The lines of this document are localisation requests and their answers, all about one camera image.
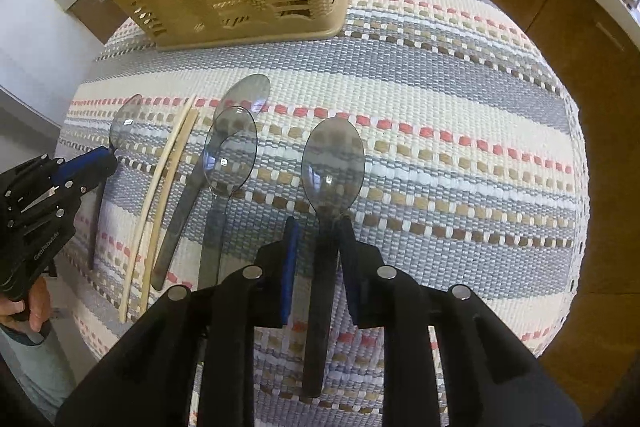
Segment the grey sleeved left forearm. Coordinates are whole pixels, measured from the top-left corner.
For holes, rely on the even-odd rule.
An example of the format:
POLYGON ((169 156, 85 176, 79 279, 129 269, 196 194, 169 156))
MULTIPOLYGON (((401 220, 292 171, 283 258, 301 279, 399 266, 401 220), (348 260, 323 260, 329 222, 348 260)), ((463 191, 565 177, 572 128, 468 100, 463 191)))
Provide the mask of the grey sleeved left forearm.
POLYGON ((53 423, 77 381, 50 322, 44 324, 42 337, 41 343, 33 343, 23 333, 2 326, 1 354, 26 397, 53 423))

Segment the person's left hand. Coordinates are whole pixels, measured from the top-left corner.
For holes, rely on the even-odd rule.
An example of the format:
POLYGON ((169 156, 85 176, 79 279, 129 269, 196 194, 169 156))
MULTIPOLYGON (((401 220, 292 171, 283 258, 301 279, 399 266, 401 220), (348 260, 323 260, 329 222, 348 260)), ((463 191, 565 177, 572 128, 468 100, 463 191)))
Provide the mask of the person's left hand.
POLYGON ((28 327, 39 333, 42 325, 50 319, 51 311, 51 296, 44 277, 38 277, 32 284, 25 300, 12 301, 5 295, 0 298, 1 324, 16 331, 24 331, 28 327))

